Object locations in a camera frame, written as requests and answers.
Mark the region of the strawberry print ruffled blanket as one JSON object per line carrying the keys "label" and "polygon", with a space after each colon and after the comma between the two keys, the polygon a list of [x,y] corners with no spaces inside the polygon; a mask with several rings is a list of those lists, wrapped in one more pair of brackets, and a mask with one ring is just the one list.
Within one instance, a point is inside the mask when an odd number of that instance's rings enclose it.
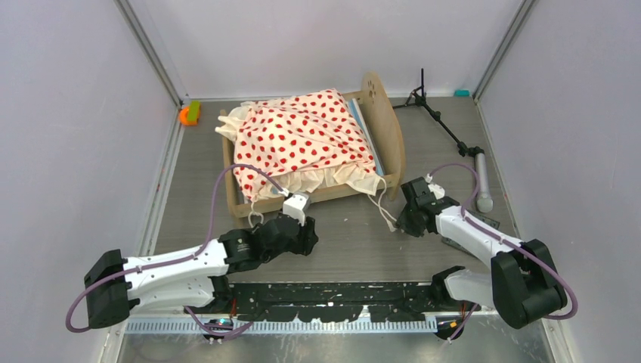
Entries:
{"label": "strawberry print ruffled blanket", "polygon": [[247,101],[218,119],[216,132],[234,148],[234,177],[249,217],[261,218],[259,201],[279,196],[273,178],[289,192],[313,193],[346,185],[366,194],[390,231],[395,218],[382,207],[387,187],[376,174],[364,133],[346,99],[334,88],[291,98]]}

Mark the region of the blue striped mattress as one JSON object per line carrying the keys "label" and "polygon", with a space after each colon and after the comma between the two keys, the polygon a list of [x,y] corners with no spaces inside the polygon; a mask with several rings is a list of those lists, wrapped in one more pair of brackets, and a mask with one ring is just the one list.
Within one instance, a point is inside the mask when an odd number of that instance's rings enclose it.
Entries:
{"label": "blue striped mattress", "polygon": [[350,113],[352,116],[355,118],[358,126],[361,128],[361,131],[364,133],[364,137],[367,140],[368,146],[370,147],[372,156],[374,158],[374,163],[376,167],[376,174],[379,176],[384,176],[385,175],[385,170],[382,166],[381,160],[378,156],[377,150],[376,150],[376,145],[373,142],[373,138],[370,134],[370,131],[367,127],[367,123],[364,120],[363,114],[361,112],[360,106],[358,104],[358,100],[356,98],[351,98],[347,102],[348,108],[350,110]]}

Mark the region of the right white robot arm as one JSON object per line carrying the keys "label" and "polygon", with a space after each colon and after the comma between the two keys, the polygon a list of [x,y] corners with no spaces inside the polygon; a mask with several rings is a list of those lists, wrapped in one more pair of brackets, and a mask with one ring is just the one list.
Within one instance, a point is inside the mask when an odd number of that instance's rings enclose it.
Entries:
{"label": "right white robot arm", "polygon": [[487,273],[456,265],[432,276],[432,302],[451,310],[461,302],[497,311],[512,328],[520,329],[541,318],[558,318],[573,302],[547,245],[527,242],[491,227],[468,212],[443,189],[426,178],[401,186],[406,204],[396,226],[405,234],[438,234],[479,259]]}

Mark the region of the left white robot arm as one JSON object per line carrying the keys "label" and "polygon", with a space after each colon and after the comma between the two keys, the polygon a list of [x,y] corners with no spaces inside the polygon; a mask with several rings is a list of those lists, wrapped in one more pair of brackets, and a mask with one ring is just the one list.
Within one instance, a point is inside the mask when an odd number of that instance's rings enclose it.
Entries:
{"label": "left white robot arm", "polygon": [[306,214],[309,203],[307,194],[291,194],[276,218],[199,247],[128,258],[108,250],[84,277],[89,329],[111,327],[133,312],[182,306],[225,312],[232,301],[228,275],[255,270],[283,253],[311,253],[318,237],[315,220]]}

